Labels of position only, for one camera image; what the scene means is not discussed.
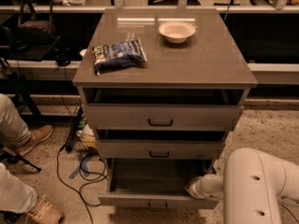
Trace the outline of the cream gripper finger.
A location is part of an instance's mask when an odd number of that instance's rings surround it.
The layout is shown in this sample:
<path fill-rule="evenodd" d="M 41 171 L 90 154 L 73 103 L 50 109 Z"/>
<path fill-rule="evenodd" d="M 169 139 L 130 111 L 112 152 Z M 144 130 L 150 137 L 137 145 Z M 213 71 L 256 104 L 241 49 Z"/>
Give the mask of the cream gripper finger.
<path fill-rule="evenodd" d="M 185 189 L 188 191 L 188 192 L 196 192 L 197 191 L 197 187 L 196 187 L 196 184 L 200 181 L 201 177 L 198 176 L 196 178 L 193 178 L 192 180 L 190 180 L 186 186 L 185 186 Z"/>

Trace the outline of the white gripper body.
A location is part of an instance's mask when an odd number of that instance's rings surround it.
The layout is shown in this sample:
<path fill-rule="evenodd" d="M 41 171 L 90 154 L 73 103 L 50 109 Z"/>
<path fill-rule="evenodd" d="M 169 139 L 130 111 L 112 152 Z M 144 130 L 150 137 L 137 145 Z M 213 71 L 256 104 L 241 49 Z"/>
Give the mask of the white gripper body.
<path fill-rule="evenodd" d="M 200 181 L 196 184 L 197 191 L 190 192 L 190 194 L 197 199 L 221 199 L 223 196 L 223 177 L 215 174 L 200 177 Z"/>

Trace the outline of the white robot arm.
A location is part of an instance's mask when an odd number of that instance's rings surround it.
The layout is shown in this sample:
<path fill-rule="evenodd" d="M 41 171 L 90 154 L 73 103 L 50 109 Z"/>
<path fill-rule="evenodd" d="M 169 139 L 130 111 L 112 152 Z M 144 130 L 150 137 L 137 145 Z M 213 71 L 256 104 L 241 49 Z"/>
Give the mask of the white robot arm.
<path fill-rule="evenodd" d="M 186 190 L 196 199 L 222 199 L 224 224 L 281 224 L 278 206 L 299 203 L 299 165 L 240 148 L 228 157 L 223 175 L 198 176 Z"/>

